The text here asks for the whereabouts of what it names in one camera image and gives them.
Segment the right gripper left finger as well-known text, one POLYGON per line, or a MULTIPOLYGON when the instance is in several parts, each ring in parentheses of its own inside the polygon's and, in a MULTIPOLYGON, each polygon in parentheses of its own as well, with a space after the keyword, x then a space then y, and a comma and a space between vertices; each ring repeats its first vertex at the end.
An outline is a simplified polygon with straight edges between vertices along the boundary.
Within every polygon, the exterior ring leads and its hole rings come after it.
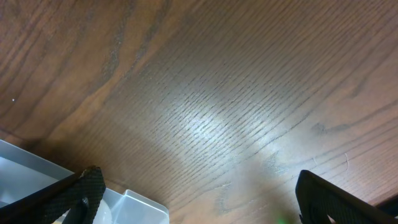
POLYGON ((92 224, 106 190, 100 167, 91 166, 1 208, 1 223, 92 224))

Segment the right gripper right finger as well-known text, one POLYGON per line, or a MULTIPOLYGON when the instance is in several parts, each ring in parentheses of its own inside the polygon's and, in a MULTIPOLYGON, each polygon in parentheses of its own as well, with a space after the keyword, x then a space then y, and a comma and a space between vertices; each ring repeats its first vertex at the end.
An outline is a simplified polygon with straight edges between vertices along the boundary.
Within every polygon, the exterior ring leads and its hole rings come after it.
POLYGON ((301 170, 295 187, 303 224, 397 223, 397 196, 370 205, 309 170, 301 170))

